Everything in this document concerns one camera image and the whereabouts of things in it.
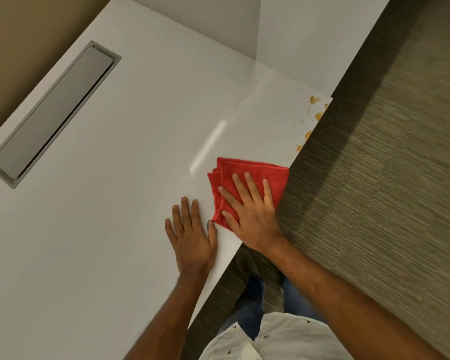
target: cleaning cloth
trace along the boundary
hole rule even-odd
[[[285,191],[285,186],[287,185],[288,168],[286,167],[269,163],[252,162],[248,160],[217,158],[217,167],[214,168],[211,173],[208,173],[208,179],[210,180],[211,191],[213,193],[213,200],[215,203],[215,214],[213,215],[212,221],[229,230],[230,227],[228,227],[228,224],[222,215],[222,211],[228,211],[237,221],[239,221],[239,216],[222,197],[218,191],[218,187],[225,187],[228,192],[230,192],[241,204],[243,204],[237,188],[235,188],[232,174],[238,174],[242,183],[248,189],[244,176],[245,172],[249,172],[251,174],[262,199],[264,197],[263,180],[268,180],[271,188],[271,194],[273,196],[273,206],[275,209],[278,208],[280,199]]]

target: jeans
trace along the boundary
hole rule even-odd
[[[312,307],[299,290],[287,277],[283,278],[283,312],[313,318],[326,323],[325,319]],[[228,315],[218,334],[238,322],[246,335],[255,340],[260,332],[260,324],[264,316],[265,283],[259,276],[252,275],[245,290],[235,302],[235,307]]]

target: hand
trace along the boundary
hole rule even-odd
[[[208,237],[202,227],[198,201],[192,201],[192,213],[189,201],[182,197],[182,219],[178,205],[172,207],[173,227],[170,219],[165,220],[165,231],[175,251],[176,265],[181,276],[208,276],[214,267],[217,255],[217,228],[212,220],[208,221]]]
[[[245,173],[246,184],[250,192],[243,185],[238,174],[234,173],[232,178],[243,205],[224,187],[218,187],[218,191],[235,210],[240,223],[228,211],[222,211],[222,215],[228,226],[246,246],[267,256],[267,252],[283,239],[275,216],[270,184],[266,179],[263,180],[265,195],[262,199],[250,173]]]

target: person's left arm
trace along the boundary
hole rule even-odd
[[[182,219],[178,205],[172,208],[173,227],[165,220],[165,231],[175,251],[180,277],[173,292],[132,346],[125,360],[179,359],[193,310],[215,264],[217,229],[208,221],[205,234],[198,202],[192,201],[191,214],[182,197]]]

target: white shirt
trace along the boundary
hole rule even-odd
[[[326,324],[289,313],[263,316],[252,341],[235,322],[207,345],[200,360],[353,360]]]

